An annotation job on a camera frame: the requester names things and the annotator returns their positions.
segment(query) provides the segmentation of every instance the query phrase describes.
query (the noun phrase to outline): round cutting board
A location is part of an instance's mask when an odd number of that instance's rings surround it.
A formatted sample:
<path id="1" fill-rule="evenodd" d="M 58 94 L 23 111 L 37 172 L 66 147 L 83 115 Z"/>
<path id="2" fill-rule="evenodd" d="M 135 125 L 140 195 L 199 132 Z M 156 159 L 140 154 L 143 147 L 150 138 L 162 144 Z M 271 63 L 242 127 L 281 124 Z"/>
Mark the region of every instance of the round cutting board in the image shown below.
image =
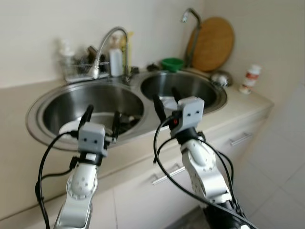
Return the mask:
<path id="1" fill-rule="evenodd" d="M 187 51 L 191 50 L 195 31 L 190 38 Z M 205 20 L 201 24 L 195 47 L 192 66 L 209 72 L 219 68 L 229 58 L 234 45 L 234 31 L 230 23 L 219 17 Z"/>

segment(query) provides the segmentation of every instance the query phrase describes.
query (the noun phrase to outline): stainless steel sink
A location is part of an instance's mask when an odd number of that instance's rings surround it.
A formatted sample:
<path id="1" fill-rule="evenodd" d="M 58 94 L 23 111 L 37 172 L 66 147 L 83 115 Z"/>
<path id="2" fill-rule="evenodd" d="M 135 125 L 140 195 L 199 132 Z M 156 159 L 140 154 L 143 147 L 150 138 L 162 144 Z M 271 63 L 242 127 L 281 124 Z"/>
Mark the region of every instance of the stainless steel sink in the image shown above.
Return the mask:
<path id="1" fill-rule="evenodd" d="M 126 85 L 120 78 L 76 83 L 52 90 L 39 98 L 26 117 L 29 133 L 48 145 L 58 134 L 77 129 L 80 117 L 88 105 L 94 106 L 91 121 L 105 125 L 111 132 L 114 112 L 119 111 L 129 120 L 121 125 L 117 144 L 131 141 L 154 131 L 160 121 L 154 111 L 152 96 L 158 94 L 169 115 L 177 104 L 171 93 L 176 87 L 183 97 L 191 95 L 205 101 L 204 113 L 221 108 L 227 100 L 225 91 L 196 74 L 141 73 Z M 62 138 L 55 145 L 58 149 L 77 150 L 77 141 Z"/>
<path id="2" fill-rule="evenodd" d="M 142 82 L 141 91 L 150 100 L 157 94 L 166 108 L 176 110 L 177 105 L 172 96 L 173 87 L 179 91 L 182 98 L 202 98 L 204 114 L 222 107 L 226 102 L 226 95 L 222 89 L 214 87 L 203 77 L 188 73 L 151 74 Z"/>

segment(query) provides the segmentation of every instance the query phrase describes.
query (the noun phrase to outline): silver drawer handle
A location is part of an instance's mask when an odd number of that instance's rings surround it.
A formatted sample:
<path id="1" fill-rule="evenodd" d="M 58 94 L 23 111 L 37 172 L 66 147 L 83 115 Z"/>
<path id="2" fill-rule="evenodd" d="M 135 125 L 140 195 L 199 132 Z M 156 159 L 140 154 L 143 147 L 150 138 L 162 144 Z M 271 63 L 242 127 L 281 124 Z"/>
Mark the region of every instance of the silver drawer handle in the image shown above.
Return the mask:
<path id="1" fill-rule="evenodd" d="M 173 172 L 170 173 L 170 177 L 173 177 L 173 176 L 175 176 L 175 175 L 177 175 L 177 174 L 183 172 L 184 170 L 185 170 L 185 167 L 184 167 L 184 166 L 183 166 L 183 167 L 179 167 L 179 169 L 177 169 L 177 170 L 175 170 L 175 171 L 173 171 Z M 152 182 L 152 185 L 157 185 L 157 184 L 161 183 L 162 181 L 167 180 L 167 176 L 163 176 L 163 177 L 161 177 L 161 178 L 158 178 L 157 175 L 154 175 L 154 176 L 155 176 L 157 179 L 156 179 L 155 181 Z"/>
<path id="2" fill-rule="evenodd" d="M 240 143 L 242 143 L 243 141 L 247 140 L 248 138 L 252 137 L 253 134 L 252 133 L 244 133 L 244 136 L 237 139 L 237 140 L 232 140 L 232 139 L 229 139 L 230 140 L 230 145 L 231 146 L 235 146 L 235 145 L 238 145 Z"/>

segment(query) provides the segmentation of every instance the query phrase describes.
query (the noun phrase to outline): beige countertop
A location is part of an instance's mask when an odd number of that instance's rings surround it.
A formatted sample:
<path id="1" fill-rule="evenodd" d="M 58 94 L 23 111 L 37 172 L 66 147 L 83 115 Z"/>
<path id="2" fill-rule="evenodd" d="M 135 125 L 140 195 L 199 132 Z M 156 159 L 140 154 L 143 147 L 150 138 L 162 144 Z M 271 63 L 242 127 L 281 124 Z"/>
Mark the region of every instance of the beige countertop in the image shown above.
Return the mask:
<path id="1" fill-rule="evenodd" d="M 37 204 L 34 186 L 39 164 L 47 147 L 30 136 L 25 126 L 25 115 L 42 94 L 63 84 L 64 81 L 53 81 L 0 90 L 0 220 Z M 234 124 L 273 106 L 271 101 L 255 93 L 243 95 L 234 87 L 227 88 L 226 92 L 227 104 L 220 110 L 205 115 L 198 130 L 212 133 L 213 130 Z M 106 176 L 153 157 L 153 134 L 109 149 L 99 176 Z M 164 130 L 160 134 L 160 141 L 168 137 L 168 130 Z M 67 170 L 73 154 L 52 150 L 45 163 L 44 173 Z M 63 194 L 66 180 L 67 177 L 60 177 L 44 181 L 45 197 Z"/>

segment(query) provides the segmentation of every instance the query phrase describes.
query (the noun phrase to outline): faucet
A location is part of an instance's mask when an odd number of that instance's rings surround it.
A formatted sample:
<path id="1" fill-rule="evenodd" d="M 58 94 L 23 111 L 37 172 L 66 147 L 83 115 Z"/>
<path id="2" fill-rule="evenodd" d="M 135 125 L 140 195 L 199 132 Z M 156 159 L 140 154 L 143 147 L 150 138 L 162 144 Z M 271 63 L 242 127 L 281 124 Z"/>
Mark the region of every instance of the faucet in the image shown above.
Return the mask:
<path id="1" fill-rule="evenodd" d="M 183 13 L 181 22 L 182 23 L 186 23 L 187 22 L 187 18 L 189 16 L 189 12 L 191 12 L 195 16 L 195 18 L 197 19 L 197 27 L 196 27 L 197 30 L 196 30 L 195 38 L 194 38 L 193 43 L 192 43 L 192 48 L 191 48 L 190 54 L 189 55 L 186 54 L 186 64 L 185 64 L 186 67 L 190 67 L 191 64 L 192 64 L 193 55 L 194 55 L 195 47 L 196 47 L 198 36 L 199 36 L 199 31 L 201 29 L 201 18 L 199 16 L 199 14 L 193 8 L 188 8 Z"/>
<path id="2" fill-rule="evenodd" d="M 127 31 L 123 28 L 123 27 L 114 27 L 113 29 L 111 29 L 103 38 L 101 45 L 99 47 L 99 51 L 96 55 L 96 58 L 94 60 L 94 64 L 91 67 L 91 69 L 88 72 L 88 76 L 94 78 L 94 79 L 98 79 L 99 78 L 99 64 L 100 64 L 100 56 L 102 54 L 102 50 L 103 47 L 105 46 L 106 42 L 108 41 L 108 39 L 111 37 L 111 35 L 113 33 L 115 33 L 116 31 L 122 31 L 123 34 L 125 35 L 126 38 L 126 46 L 125 46 L 125 67 L 124 67 L 124 76 L 125 76 L 125 81 L 129 82 L 130 81 L 130 77 L 129 77 L 129 71 L 128 71 L 128 36 L 127 36 Z"/>

